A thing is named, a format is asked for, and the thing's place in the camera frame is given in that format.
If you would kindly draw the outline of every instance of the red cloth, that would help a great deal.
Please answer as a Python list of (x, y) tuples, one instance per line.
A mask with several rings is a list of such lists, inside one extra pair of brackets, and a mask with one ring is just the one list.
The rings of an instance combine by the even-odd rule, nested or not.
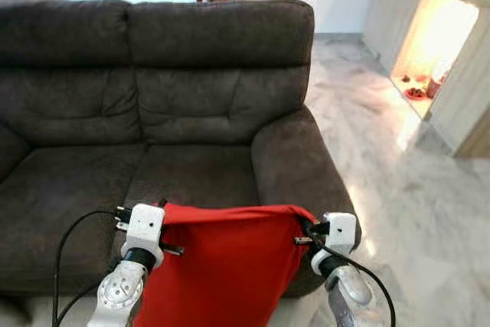
[(299, 268), (305, 247), (296, 206), (205, 210), (165, 206), (165, 255), (143, 294), (137, 327), (260, 327)]

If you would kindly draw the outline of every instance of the wire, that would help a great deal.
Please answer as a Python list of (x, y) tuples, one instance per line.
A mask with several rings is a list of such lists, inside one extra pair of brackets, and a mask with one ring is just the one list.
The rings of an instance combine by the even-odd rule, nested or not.
[(307, 227), (304, 228), (303, 230), (305, 231), (305, 234), (310, 239), (312, 239), (316, 243), (316, 245), (318, 245), (319, 247), (321, 247), (323, 250), (329, 252), (333, 256), (336, 256), (336, 257), (340, 258), (341, 260), (344, 260), (347, 263), (350, 263), (352, 266), (356, 267), (358, 270), (364, 271), (374, 281), (376, 281), (376, 283), (378, 284), (378, 286), (381, 288), (381, 291), (383, 292), (384, 297), (387, 300), (388, 308), (390, 309), (390, 326), (391, 327), (395, 327), (397, 325), (397, 317), (396, 317), (396, 313), (395, 313), (395, 307), (393, 305), (393, 300), (391, 300), (391, 296), (390, 296), (387, 288), (381, 282), (381, 280), (371, 270), (369, 270), (367, 267), (364, 267), (361, 264), (355, 262), (354, 260), (351, 260), (350, 258), (346, 257), (345, 255), (340, 254), (340, 253), (337, 253), (334, 250), (330, 249), (329, 247), (325, 246), (323, 244), (322, 239), (319, 236), (317, 236), (316, 234), (313, 234)]
[(58, 327), (59, 322), (58, 322), (58, 301), (59, 301), (59, 295), (60, 295), (60, 260), (61, 260), (61, 252), (63, 251), (64, 244), (67, 242), (67, 238), (70, 236), (71, 232), (73, 229), (83, 220), (85, 220), (87, 217), (92, 216), (94, 214), (110, 214), (111, 216), (114, 216), (115, 213), (111, 211), (92, 211), (89, 212), (88, 214), (85, 214), (84, 216), (80, 217), (78, 220), (73, 222), (71, 226), (68, 228), (67, 231), (63, 234), (63, 237), (60, 240), (60, 243), (58, 244), (58, 248), (56, 250), (56, 258), (54, 260), (54, 290), (53, 290), (53, 311), (51, 314), (51, 326), (52, 327)]
[(61, 311), (60, 315), (57, 318), (57, 324), (56, 324), (55, 327), (58, 327), (61, 324), (61, 321), (63, 321), (63, 318), (65, 317), (65, 315), (68, 313), (68, 311), (70, 310), (70, 308), (72, 306), (74, 306), (74, 304), (78, 300), (80, 300), (81, 298), (83, 298), (86, 294), (88, 294), (92, 290), (94, 290), (97, 287), (99, 287), (99, 285), (100, 285), (100, 281), (97, 281), (96, 283), (93, 283), (92, 285), (87, 286), (77, 296), (75, 296), (68, 304), (66, 304), (66, 306), (63, 308), (63, 310)]

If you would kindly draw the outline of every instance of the gray sofa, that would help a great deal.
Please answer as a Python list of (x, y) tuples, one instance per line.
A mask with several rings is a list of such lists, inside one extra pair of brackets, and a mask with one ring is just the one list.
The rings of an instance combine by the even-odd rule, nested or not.
[[(312, 9), (290, 0), (1, 5), (0, 293), (50, 293), (60, 236), (95, 209), (354, 213), (303, 105), (312, 37)], [(112, 225), (74, 231), (63, 293), (105, 272)], [(285, 295), (321, 282), (305, 261)]]

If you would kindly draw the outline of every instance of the marble floor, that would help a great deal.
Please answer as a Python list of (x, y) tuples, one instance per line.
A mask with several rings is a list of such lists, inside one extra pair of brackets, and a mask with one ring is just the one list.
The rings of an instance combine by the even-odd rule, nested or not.
[[(306, 104), (360, 218), (364, 237), (352, 257), (385, 282), (398, 326), (488, 325), (490, 160), (442, 154), (384, 75), (360, 42), (315, 40)], [(48, 325), (49, 307), (45, 298), (29, 301), (34, 327)], [(92, 308), (83, 300), (66, 325), (82, 326)], [(332, 321), (321, 288), (281, 300), (269, 326)]]

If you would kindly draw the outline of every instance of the sofa backrest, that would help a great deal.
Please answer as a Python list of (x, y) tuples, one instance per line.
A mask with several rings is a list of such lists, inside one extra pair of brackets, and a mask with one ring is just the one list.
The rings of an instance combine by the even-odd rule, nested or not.
[(0, 6), (0, 123), (38, 146), (245, 143), (305, 98), (303, 2)]
[(139, 139), (128, 6), (0, 6), (0, 122), (37, 146)]
[(309, 5), (291, 0), (129, 8), (142, 134), (151, 143), (244, 143), (305, 98)]

